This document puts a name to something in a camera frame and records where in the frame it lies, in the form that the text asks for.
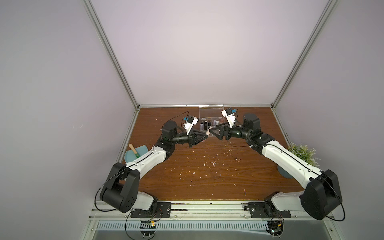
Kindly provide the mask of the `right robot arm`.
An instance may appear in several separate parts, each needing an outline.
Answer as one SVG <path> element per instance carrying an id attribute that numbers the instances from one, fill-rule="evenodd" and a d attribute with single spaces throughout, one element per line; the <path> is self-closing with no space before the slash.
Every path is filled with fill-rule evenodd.
<path id="1" fill-rule="evenodd" d="M 272 160 L 303 188 L 301 192 L 278 192 L 266 198 L 266 205 L 273 214 L 299 211 L 323 220 L 343 206 L 338 176 L 333 171 L 322 171 L 289 152 L 275 138 L 262 132 L 260 119 L 255 114 L 245 114 L 239 126 L 233 114 L 226 118 L 227 123 L 210 129 L 212 135 L 220 140 L 244 139 L 251 149 Z"/>

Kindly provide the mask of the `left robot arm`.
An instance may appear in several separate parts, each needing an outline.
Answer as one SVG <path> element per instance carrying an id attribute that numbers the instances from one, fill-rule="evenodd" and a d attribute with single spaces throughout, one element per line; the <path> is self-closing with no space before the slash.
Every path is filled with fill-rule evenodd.
<path id="1" fill-rule="evenodd" d="M 131 162 L 113 165 L 100 189 L 100 199 L 122 213 L 134 209 L 154 216 L 158 209 L 158 199 L 139 191 L 140 180 L 167 160 L 175 151 L 176 145 L 188 144 L 192 147 L 209 137 L 204 132 L 193 130 L 193 125 L 195 123 L 185 123 L 185 131 L 179 133 L 177 123 L 167 121 L 162 126 L 158 141 L 148 152 Z"/>

